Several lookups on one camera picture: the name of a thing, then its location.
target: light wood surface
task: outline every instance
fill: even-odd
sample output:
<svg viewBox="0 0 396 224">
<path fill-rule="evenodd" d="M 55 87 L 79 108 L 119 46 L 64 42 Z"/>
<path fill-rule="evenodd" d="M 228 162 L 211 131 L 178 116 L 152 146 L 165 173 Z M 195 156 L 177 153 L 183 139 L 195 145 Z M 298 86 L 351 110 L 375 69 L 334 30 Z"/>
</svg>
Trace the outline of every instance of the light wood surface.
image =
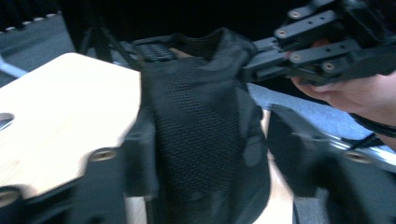
<svg viewBox="0 0 396 224">
<path fill-rule="evenodd" d="M 0 131 L 0 186 L 29 186 L 27 196 L 41 194 L 79 176 L 91 151 L 119 146 L 138 111 L 139 78 L 136 71 L 69 53 L 1 88 L 0 114 L 15 118 Z M 271 199 L 256 223 L 289 224 L 292 195 L 273 164 L 271 175 Z M 130 223 L 146 223 L 141 199 L 128 206 Z"/>
</svg>

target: black mesh fabric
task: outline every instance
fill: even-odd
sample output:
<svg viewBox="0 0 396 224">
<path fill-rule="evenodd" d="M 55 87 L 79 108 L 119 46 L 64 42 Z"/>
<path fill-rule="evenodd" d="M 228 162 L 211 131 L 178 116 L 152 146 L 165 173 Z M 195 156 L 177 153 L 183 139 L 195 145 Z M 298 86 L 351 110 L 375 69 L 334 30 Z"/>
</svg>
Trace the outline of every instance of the black mesh fabric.
<svg viewBox="0 0 396 224">
<path fill-rule="evenodd" d="M 262 111 L 237 75 L 254 46 L 227 29 L 134 46 L 150 43 L 190 55 L 142 63 L 142 95 L 157 130 L 161 223 L 253 222 L 266 205 L 270 179 Z"/>
</svg>

